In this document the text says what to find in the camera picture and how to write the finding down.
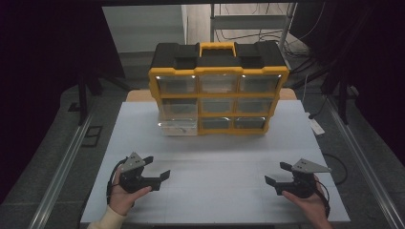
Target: white wall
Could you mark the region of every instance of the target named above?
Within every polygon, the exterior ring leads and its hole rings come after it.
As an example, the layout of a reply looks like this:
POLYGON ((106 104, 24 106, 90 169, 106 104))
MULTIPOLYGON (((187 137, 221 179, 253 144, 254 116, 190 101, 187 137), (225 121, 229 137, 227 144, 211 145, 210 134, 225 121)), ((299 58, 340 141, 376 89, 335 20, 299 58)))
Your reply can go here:
POLYGON ((152 52, 160 42, 185 44, 182 6, 103 7, 118 52, 152 52))

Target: box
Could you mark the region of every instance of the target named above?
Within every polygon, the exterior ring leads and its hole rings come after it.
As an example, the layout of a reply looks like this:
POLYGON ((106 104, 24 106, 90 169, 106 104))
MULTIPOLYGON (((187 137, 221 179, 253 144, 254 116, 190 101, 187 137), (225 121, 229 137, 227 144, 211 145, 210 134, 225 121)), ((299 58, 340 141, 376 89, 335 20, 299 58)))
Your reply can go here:
POLYGON ((164 135, 265 134, 288 67, 275 42, 159 43, 149 88, 164 135))

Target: human hand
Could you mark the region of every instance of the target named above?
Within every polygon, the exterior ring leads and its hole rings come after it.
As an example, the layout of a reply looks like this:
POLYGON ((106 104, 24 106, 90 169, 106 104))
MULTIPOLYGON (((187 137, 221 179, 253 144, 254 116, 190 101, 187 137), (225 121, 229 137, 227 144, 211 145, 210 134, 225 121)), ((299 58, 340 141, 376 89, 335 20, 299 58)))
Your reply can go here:
POLYGON ((127 193, 120 185, 119 185, 119 175, 121 174, 121 166, 119 166, 116 170, 116 175, 113 181, 113 188, 110 197, 110 208, 113 209, 116 213, 126 216, 129 210, 132 208, 135 200, 141 198, 148 194, 152 187, 145 187, 133 194, 127 193))
MULTIPOLYGON (((324 195, 321 185, 316 182, 316 188, 324 195)), ((312 223, 315 228, 329 229, 332 228, 328 222, 328 218, 325 214, 325 205, 320 197, 316 194, 312 194, 309 198, 298 198, 292 193, 283 191, 283 196, 293 202, 295 205, 301 208, 304 215, 312 223)))

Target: white table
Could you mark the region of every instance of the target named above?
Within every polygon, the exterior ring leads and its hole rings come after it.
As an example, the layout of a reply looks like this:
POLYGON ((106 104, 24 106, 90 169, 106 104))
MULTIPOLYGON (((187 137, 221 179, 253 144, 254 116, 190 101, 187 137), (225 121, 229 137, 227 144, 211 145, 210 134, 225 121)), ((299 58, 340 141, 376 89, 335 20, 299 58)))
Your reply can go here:
MULTIPOLYGON (((124 102, 82 223, 99 220, 105 189, 118 161, 136 151, 153 156, 144 177, 171 170, 160 191, 137 200, 127 222, 153 225, 307 222, 302 212, 265 183, 292 181, 280 161, 300 158, 326 166, 298 100, 280 100, 266 135, 164 136, 155 102, 124 102)), ((317 174, 330 193, 332 222, 350 221, 330 174, 317 174)))

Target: cable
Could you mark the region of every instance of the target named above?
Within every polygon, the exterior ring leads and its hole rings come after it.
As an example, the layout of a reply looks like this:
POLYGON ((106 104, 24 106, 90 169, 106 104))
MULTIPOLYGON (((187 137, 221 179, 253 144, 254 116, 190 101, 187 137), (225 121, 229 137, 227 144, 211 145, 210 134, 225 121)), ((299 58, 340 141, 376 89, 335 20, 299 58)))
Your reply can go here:
POLYGON ((339 157, 337 157, 337 156, 330 155, 330 154, 322 154, 322 155, 332 157, 333 159, 337 160, 342 165, 343 169, 345 170, 345 176, 341 180, 334 182, 334 184, 340 185, 340 184, 344 183, 348 179, 348 176, 349 176, 348 168, 346 167, 345 163, 341 159, 339 159, 339 157))
POLYGON ((322 185, 322 187, 324 187, 324 189, 325 189, 325 191, 327 192, 327 195, 328 195, 328 198, 325 198, 325 195, 322 194, 321 191, 318 190, 318 188, 313 188, 306 180, 301 179, 301 178, 299 178, 299 177, 296 177, 296 179, 298 179, 301 183, 305 184, 309 189, 311 189, 311 191, 312 191, 314 194, 316 194, 316 196, 318 196, 319 198, 321 198, 322 203, 323 203, 324 206, 325 206, 325 214, 326 214, 326 216, 327 216, 327 218, 328 218, 328 217, 329 217, 329 214, 330 214, 330 205, 329 205, 329 202, 330 202, 330 194, 329 194, 329 191, 328 191, 327 187, 326 187, 323 183, 321 183, 319 180, 316 180, 316 179, 314 180, 315 182, 317 182, 317 183, 319 183, 320 185, 322 185))
POLYGON ((254 12, 252 14, 254 14, 257 11, 257 9, 259 9, 259 13, 260 13, 259 3, 256 4, 256 10, 254 10, 254 12))
POLYGON ((302 56, 311 56, 310 53, 303 52, 301 53, 294 53, 292 52, 291 48, 289 47, 290 43, 286 40, 285 45, 284 45, 284 54, 290 56, 290 57, 302 57, 302 56))
POLYGON ((227 9, 227 4, 225 4, 226 12, 229 14, 229 10, 227 9))
POLYGON ((111 193, 113 191, 113 187, 115 186, 115 185, 113 185, 113 181, 114 181, 114 175, 116 174, 116 170, 119 167, 119 165, 125 163, 125 161, 127 159, 128 159, 128 156, 125 159, 119 161, 117 163, 117 165, 114 167, 113 172, 111 173, 110 180, 108 180, 108 183, 107 183, 107 192, 106 192, 107 204, 110 203, 111 193))
MULTIPOLYGON (((269 32, 265 32, 263 34, 271 34, 271 33, 276 33, 276 32, 280 32, 280 31, 269 31, 269 32)), ((250 36, 257 36, 258 34, 250 34, 250 35, 244 35, 244 36, 236 36, 236 37, 224 37, 224 34, 222 33, 223 39, 224 40, 235 40, 235 39, 240 39, 240 38, 246 38, 246 37, 250 37, 250 36)))
POLYGON ((327 101, 327 97, 325 96, 325 99, 324 99, 324 102, 322 103, 321 109, 319 109, 319 111, 318 111, 317 113, 315 113, 315 114, 310 114, 310 115, 308 116, 308 118, 309 118, 309 119, 314 119, 317 115, 319 115, 319 114, 322 112, 322 110, 323 110, 323 108, 324 108, 324 106, 325 106, 326 101, 327 101))
POLYGON ((218 42, 220 42, 220 37, 218 36, 217 30, 215 30, 215 35, 217 36, 218 42))
POLYGON ((277 4, 277 8, 280 10, 280 13, 283 13, 283 11, 280 8, 280 5, 278 3, 276 3, 276 4, 277 4))
POLYGON ((259 38, 259 41, 268 41, 268 40, 266 40, 266 39, 263 39, 264 37, 275 37, 275 38, 279 38, 279 39, 280 39, 280 36, 276 36, 276 35, 264 35, 264 36, 261 36, 261 37, 259 38))
MULTIPOLYGON (((270 7, 270 4, 268 3, 268 4, 267 4, 267 9, 266 9, 265 14, 268 13, 268 8, 269 8, 269 7, 270 7)), ((259 30, 259 35, 258 35, 258 36, 259 36, 259 41, 260 41, 260 34, 261 34, 261 33, 262 33, 262 29, 259 30)))
POLYGON ((308 75, 309 75, 309 73, 307 73, 307 76, 305 77, 305 84, 304 84, 304 95, 303 95, 303 105, 304 105, 304 99, 305 99, 305 93, 306 93, 306 91, 307 91, 307 79, 308 79, 308 75))
POLYGON ((303 72, 304 70, 308 69, 309 67, 311 67, 313 64, 315 64, 316 61, 313 60, 313 57, 308 58, 306 61, 304 61, 301 65, 299 65, 297 68, 291 70, 291 72, 289 72, 290 75, 295 74, 295 73, 300 73, 303 72), (302 68, 306 63, 308 63, 309 61, 311 61, 306 67, 304 67, 303 69, 299 70, 300 68, 302 68))
POLYGON ((317 26, 318 23, 319 23, 319 20, 321 19, 322 13, 324 12, 325 4, 326 4, 326 3, 324 2, 324 4, 322 5, 321 12, 319 13, 318 19, 316 20, 315 25, 313 25, 312 29, 311 29, 309 32, 307 32, 307 34, 301 36, 300 38, 298 38, 297 40, 295 40, 295 41, 293 41, 293 42, 296 42, 296 41, 301 40, 302 38, 308 36, 308 35, 316 28, 316 26, 317 26))
POLYGON ((325 187, 325 185, 323 183, 321 183, 318 180, 315 180, 315 181, 317 183, 319 183, 320 185, 322 185, 322 187, 324 187, 325 191, 327 192, 328 198, 325 198, 325 195, 323 195, 318 189, 314 190, 315 194, 318 195, 318 197, 321 198, 322 202, 324 203, 325 214, 327 215, 327 218, 328 218, 329 214, 330 214, 330 205, 329 205, 330 194, 329 194, 329 191, 328 191, 327 187, 325 187))

